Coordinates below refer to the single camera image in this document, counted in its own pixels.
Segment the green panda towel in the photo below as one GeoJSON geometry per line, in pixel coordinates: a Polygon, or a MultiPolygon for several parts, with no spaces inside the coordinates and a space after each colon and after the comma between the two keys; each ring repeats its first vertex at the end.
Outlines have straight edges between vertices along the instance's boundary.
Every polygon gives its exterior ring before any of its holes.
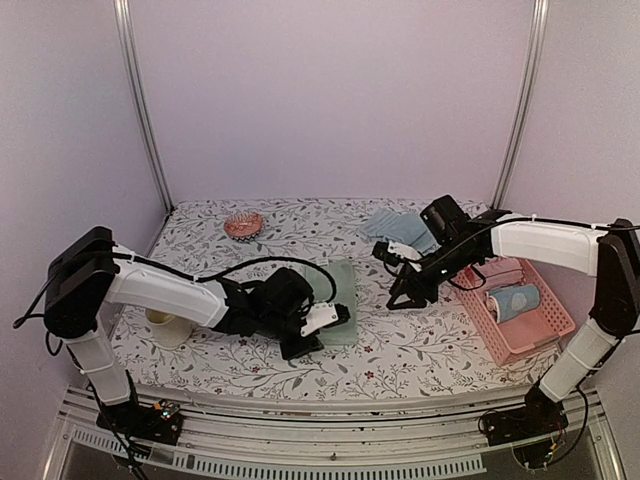
{"type": "MultiPolygon", "coordinates": [[[[321,264],[336,282],[336,296],[333,301],[348,309],[349,320],[341,325],[323,328],[319,339],[327,348],[354,346],[357,343],[357,297],[355,270],[349,259],[331,260],[321,264]]],[[[327,278],[317,270],[304,266],[303,277],[311,285],[318,301],[326,300],[331,294],[327,278]]]]}

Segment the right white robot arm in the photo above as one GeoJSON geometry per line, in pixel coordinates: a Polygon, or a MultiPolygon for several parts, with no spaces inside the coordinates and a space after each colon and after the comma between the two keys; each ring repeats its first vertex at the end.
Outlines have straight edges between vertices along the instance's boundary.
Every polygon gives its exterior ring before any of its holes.
{"type": "Polygon", "coordinates": [[[618,218],[609,223],[523,215],[489,208],[472,217],[450,196],[432,201],[419,215],[436,241],[435,251],[379,242],[375,255],[395,267],[388,306],[407,297],[422,308],[438,299],[442,283],[490,259],[528,260],[550,276],[555,294],[585,318],[562,354],[533,387],[539,396],[517,415],[517,427],[537,436],[556,417],[563,400],[602,367],[620,342],[637,332],[639,319],[639,227],[618,218]]]}

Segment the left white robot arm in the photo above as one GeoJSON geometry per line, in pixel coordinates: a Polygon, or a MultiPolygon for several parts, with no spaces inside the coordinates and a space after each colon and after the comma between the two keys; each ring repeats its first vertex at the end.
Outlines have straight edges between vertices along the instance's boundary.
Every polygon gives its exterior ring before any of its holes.
{"type": "Polygon", "coordinates": [[[49,266],[44,325],[70,350],[98,399],[110,407],[111,419],[128,434],[141,433],[149,415],[132,399],[134,388],[98,320],[105,303],[145,308],[228,335],[268,333],[280,340],[285,358],[318,349],[318,331],[338,318],[334,304],[316,301],[292,269],[246,283],[222,275],[193,277],[117,245],[108,228],[91,229],[49,266]]]}

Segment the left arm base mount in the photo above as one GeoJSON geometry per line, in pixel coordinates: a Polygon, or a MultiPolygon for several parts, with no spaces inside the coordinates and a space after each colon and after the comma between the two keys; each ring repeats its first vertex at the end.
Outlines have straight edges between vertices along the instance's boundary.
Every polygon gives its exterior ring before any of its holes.
{"type": "Polygon", "coordinates": [[[108,406],[97,399],[99,416],[96,424],[123,435],[127,439],[141,439],[176,446],[182,432],[184,417],[181,406],[166,399],[153,405],[142,405],[133,392],[129,399],[108,406]]]}

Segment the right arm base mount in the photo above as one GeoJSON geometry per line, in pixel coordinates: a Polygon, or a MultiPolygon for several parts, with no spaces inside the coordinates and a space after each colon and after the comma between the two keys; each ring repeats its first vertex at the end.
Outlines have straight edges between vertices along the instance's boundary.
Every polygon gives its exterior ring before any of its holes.
{"type": "Polygon", "coordinates": [[[561,402],[552,402],[545,396],[538,399],[528,396],[521,407],[483,413],[478,430],[490,446],[496,446],[547,434],[561,434],[568,424],[561,402]]]}

